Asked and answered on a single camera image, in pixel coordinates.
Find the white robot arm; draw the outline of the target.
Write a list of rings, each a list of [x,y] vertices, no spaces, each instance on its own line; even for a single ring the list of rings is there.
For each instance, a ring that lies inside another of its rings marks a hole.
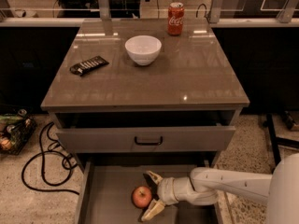
[[[149,221],[166,206],[186,201],[193,205],[211,205],[220,190],[266,206],[266,224],[299,224],[299,154],[283,159],[271,175],[219,170],[192,169],[184,177],[161,177],[152,171],[158,198],[152,200],[142,216]]]

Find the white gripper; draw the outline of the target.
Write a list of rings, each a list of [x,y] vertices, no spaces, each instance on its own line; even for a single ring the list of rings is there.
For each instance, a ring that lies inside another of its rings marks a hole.
[[[150,202],[148,209],[141,217],[142,222],[152,220],[165,209],[165,205],[172,205],[187,200],[188,190],[191,187],[188,177],[168,177],[163,179],[152,171],[147,171],[146,174],[158,185],[157,194],[160,200],[153,199]]]

